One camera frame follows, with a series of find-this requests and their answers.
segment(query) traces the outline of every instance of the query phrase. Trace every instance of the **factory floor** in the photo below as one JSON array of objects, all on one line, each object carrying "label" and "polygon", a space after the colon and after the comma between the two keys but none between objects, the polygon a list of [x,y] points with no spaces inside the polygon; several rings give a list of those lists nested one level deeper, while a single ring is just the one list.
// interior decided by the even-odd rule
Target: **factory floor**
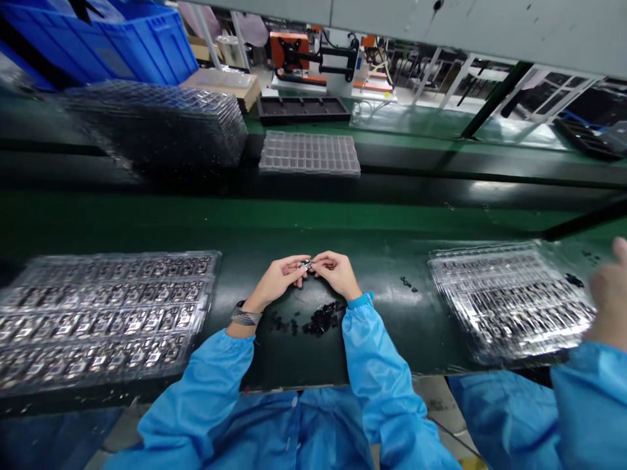
[{"label": "factory floor", "polygon": [[[415,377],[413,387],[426,403],[428,409],[427,417],[439,424],[440,440],[450,453],[463,464],[465,469],[481,470],[486,468],[479,463],[474,454],[474,452],[477,452],[477,449],[468,434],[466,422],[457,407],[457,403],[455,403],[449,387],[446,385],[444,377],[441,375]],[[137,424],[147,410],[148,406],[146,405],[126,408],[116,426],[104,440],[102,448],[93,455],[85,466],[85,470],[102,468],[112,453],[139,442],[140,437],[137,434]],[[446,428],[450,434],[443,431],[442,428]],[[378,470],[380,446],[372,446],[371,451],[375,468]]]}]

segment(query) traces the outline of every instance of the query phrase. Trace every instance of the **wrist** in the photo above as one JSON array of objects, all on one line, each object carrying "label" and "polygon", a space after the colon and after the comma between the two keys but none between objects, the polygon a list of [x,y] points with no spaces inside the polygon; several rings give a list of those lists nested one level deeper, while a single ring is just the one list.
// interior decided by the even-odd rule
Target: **wrist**
[{"label": "wrist", "polygon": [[242,305],[242,311],[247,313],[262,313],[267,306],[268,304],[258,299],[253,292],[253,294],[246,299],[244,305]]},{"label": "wrist", "polygon": [[358,298],[360,298],[364,293],[361,291],[359,286],[355,286],[352,289],[347,290],[344,293],[344,298],[347,302],[352,302]]}]

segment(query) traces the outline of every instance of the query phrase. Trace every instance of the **black plastic tray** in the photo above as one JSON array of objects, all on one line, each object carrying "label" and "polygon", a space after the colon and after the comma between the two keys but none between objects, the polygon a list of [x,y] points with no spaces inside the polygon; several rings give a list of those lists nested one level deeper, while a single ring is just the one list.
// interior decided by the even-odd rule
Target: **black plastic tray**
[{"label": "black plastic tray", "polygon": [[263,125],[350,121],[351,113],[339,98],[258,97]]},{"label": "black plastic tray", "polygon": [[583,124],[572,119],[556,119],[555,129],[587,157],[615,162],[622,160],[623,155],[614,152],[603,140],[592,133]]}]

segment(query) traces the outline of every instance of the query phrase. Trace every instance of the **wristwatch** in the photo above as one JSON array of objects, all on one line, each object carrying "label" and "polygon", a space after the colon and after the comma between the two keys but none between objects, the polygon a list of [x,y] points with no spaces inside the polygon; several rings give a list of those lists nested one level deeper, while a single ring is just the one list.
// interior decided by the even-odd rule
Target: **wristwatch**
[{"label": "wristwatch", "polygon": [[242,310],[245,300],[241,300],[235,305],[233,312],[231,313],[231,320],[235,323],[243,324],[246,326],[255,326],[261,320],[261,313],[250,313]]}]

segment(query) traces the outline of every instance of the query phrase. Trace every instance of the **blue storage bin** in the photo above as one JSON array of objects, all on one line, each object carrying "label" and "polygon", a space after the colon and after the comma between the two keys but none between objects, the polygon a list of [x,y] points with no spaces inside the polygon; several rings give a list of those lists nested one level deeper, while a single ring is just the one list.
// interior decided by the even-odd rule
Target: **blue storage bin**
[{"label": "blue storage bin", "polygon": [[178,85],[198,70],[177,11],[112,3],[127,21],[88,25],[46,0],[5,1],[0,10],[46,59],[83,84],[121,78]]}]

